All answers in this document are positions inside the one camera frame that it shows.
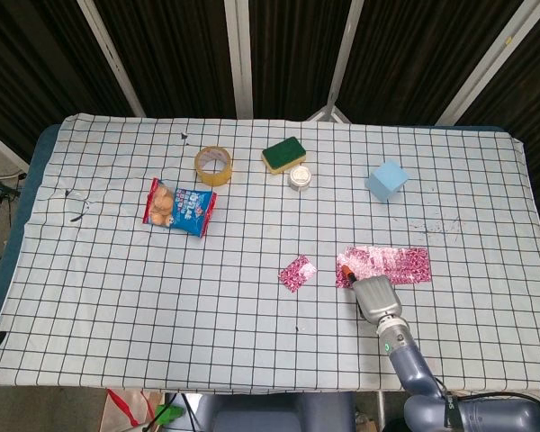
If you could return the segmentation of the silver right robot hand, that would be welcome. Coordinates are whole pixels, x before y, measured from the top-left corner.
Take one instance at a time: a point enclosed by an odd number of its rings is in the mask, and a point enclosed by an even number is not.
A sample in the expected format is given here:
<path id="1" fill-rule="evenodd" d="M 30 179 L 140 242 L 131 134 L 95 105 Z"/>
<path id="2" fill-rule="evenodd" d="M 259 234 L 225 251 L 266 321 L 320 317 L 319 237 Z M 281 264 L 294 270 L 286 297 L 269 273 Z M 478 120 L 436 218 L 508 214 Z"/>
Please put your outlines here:
<path id="1" fill-rule="evenodd" d="M 381 320 L 401 316 L 401 301 L 386 275 L 358 279 L 347 265 L 343 265 L 341 270 L 350 282 L 359 310 L 366 321 L 377 325 Z"/>

